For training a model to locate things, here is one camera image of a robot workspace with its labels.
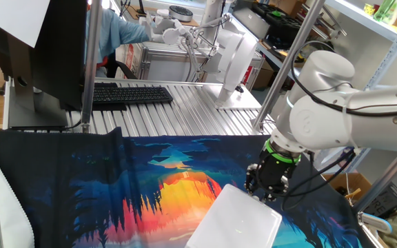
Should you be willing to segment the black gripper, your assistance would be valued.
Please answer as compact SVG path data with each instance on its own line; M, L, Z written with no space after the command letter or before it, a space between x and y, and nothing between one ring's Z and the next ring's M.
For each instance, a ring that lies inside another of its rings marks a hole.
M289 179L297 166L297 157L289 152L277 152L264 148L259 165L253 163L246 169L244 188L252 195L258 186L265 190L264 199L275 201L289 189Z

